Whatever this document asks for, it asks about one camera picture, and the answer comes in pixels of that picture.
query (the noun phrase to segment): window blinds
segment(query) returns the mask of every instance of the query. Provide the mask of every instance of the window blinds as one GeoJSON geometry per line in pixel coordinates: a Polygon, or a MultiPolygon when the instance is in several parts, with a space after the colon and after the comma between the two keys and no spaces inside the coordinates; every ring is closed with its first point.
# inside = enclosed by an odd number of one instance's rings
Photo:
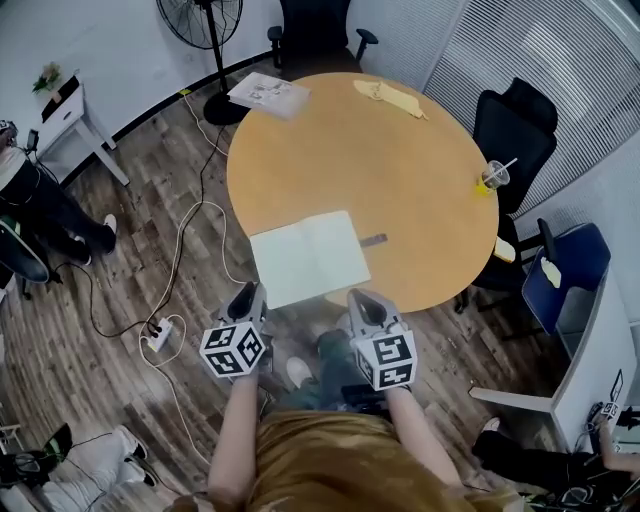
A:
{"type": "Polygon", "coordinates": [[[514,76],[559,115],[558,148],[522,214],[640,129],[640,67],[624,37],[579,0],[470,0],[424,93],[473,131],[480,93],[504,92],[514,76]]]}

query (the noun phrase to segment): brown shirt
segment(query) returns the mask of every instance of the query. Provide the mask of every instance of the brown shirt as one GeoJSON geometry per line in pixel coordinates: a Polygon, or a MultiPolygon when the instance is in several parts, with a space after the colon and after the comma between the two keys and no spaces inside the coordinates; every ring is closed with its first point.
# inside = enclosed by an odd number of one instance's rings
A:
{"type": "MultiPolygon", "coordinates": [[[[217,512],[517,512],[524,508],[510,490],[463,496],[459,489],[447,488],[402,448],[392,425],[373,416],[271,414],[258,430],[256,462],[256,482],[247,502],[238,508],[213,499],[209,503],[217,512]]],[[[209,503],[181,498],[169,510],[202,511],[209,503]]]]}

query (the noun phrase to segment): chair armrest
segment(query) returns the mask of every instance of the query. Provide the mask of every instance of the chair armrest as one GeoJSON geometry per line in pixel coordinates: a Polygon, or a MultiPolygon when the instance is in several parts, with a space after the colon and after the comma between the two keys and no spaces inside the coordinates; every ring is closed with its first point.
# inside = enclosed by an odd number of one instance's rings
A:
{"type": "Polygon", "coordinates": [[[280,25],[270,27],[269,30],[267,30],[267,37],[271,42],[282,41],[282,27],[280,25]]]}
{"type": "Polygon", "coordinates": [[[366,30],[364,28],[359,28],[359,29],[356,30],[356,32],[358,34],[360,34],[360,37],[364,40],[365,43],[367,43],[367,44],[378,44],[378,38],[376,36],[374,36],[368,30],[366,30]]]}
{"type": "Polygon", "coordinates": [[[556,243],[549,229],[549,224],[547,224],[544,219],[538,219],[538,227],[542,235],[542,245],[547,259],[551,262],[557,261],[558,253],[556,251],[556,243]]]}

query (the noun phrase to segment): paper sheet on table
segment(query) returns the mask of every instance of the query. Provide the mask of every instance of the paper sheet on table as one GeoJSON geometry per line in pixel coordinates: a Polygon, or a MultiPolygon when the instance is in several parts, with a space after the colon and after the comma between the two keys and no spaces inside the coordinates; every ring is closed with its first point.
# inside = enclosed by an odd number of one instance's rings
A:
{"type": "Polygon", "coordinates": [[[371,279],[346,211],[308,217],[250,240],[269,309],[371,279]]]}
{"type": "Polygon", "coordinates": [[[398,91],[384,82],[365,82],[354,80],[353,86],[360,94],[377,101],[386,101],[411,114],[413,117],[429,119],[422,109],[420,102],[414,96],[398,91]]]}

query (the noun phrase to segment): fan base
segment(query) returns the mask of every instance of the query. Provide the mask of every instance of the fan base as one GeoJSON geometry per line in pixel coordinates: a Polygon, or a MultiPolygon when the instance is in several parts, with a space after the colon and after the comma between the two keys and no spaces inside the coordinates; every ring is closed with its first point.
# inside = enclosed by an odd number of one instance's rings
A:
{"type": "Polygon", "coordinates": [[[249,113],[247,107],[236,105],[229,101],[229,96],[224,92],[214,94],[204,104],[204,118],[215,125],[228,125],[239,123],[249,113]]]}

